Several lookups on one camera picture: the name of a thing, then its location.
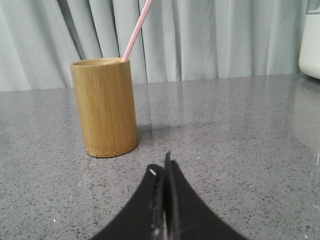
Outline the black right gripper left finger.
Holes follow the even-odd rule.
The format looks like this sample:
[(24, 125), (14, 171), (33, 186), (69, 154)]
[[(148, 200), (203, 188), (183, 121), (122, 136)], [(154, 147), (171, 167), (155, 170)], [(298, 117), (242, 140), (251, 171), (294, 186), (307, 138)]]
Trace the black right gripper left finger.
[(149, 164), (133, 196), (94, 240), (162, 240), (164, 168)]

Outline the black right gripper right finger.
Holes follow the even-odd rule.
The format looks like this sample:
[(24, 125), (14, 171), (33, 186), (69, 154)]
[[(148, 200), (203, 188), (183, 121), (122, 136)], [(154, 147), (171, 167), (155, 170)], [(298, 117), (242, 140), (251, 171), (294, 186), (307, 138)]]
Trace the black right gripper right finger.
[(178, 163), (164, 161), (164, 209), (169, 240), (244, 240), (197, 195)]

